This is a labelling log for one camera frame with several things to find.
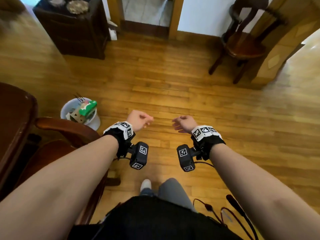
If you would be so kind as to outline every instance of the shoe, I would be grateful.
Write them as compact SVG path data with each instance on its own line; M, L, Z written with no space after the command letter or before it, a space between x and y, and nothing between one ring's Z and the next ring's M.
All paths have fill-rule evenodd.
M145 179L142 182L141 187L140 187L140 192L145 188L151 189L151 181L149 179Z

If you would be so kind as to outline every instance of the wooden chair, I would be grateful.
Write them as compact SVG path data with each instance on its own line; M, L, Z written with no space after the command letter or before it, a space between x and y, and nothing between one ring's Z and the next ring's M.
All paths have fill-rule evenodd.
M90 127L69 120L49 117L38 118L35 121L35 126L42 130L58 131L69 141L69 143L64 140L55 140L38 149L28 162L15 187L18 187L29 177L51 162L100 138L99 134ZM75 225L89 224L94 214L94 210L103 194L104 187L118 186L120 185L120 182L120 178L108 178L108 172L106 172L105 176L91 195L88 204L79 215Z
M223 50L209 70L209 74L212 75L218 65L221 64L225 55L229 55L238 59L237 66L243 65L240 73L234 79L233 83L237 84L243 76L246 65L249 59L261 57L266 52L266 47L261 42L279 25L286 25L287 21L281 17L277 11L273 11L268 8L269 0L236 0L230 7L229 14L232 18L232 22L222 37ZM240 18L240 12L243 8L251 8L249 15L246 19ZM276 18L276 20L267 27L258 37L254 37L249 33L243 32L243 29L253 20L259 9L262 9Z

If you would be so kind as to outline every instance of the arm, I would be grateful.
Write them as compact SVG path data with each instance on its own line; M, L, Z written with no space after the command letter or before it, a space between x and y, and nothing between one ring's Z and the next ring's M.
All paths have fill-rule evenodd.
M198 126L191 116L174 122L181 133ZM224 144L212 147L210 160L264 238L319 238L320 216L277 178Z
M133 111L135 132L153 118ZM118 151L110 135L85 145L39 170L0 202L0 239L66 237Z

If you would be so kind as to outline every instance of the wooden table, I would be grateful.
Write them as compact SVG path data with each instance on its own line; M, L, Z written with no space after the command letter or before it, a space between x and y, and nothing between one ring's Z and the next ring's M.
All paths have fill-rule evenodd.
M16 164L38 115L37 100L17 87L0 82L0 200L8 192L6 179Z

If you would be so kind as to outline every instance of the wooden floor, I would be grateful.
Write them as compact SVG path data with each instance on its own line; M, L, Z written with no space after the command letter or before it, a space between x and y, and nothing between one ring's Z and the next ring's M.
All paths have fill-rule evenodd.
M106 59L97 60L61 56L27 14L2 14L0 24L0 81L33 94L39 116L59 117L63 104L79 92L98 102L99 133L125 120L132 109L154 117L154 123L134 138L134 143L144 141L150 147L147 165L134 170L127 160L112 164L122 183L105 189L92 222L138 195L146 178L154 189L176 178L191 200L199 198L215 211L222 206L232 209L225 199L230 192L214 169L198 164L185 173L180 168L177 146L192 145L190 136L171 126L182 114L214 126L230 148L320 212L319 38L292 57L276 81L258 88L246 78L232 84L237 67L231 59L210 76L217 48L123 34L107 45ZM200 203L195 208L207 214ZM230 228L247 239L236 223Z

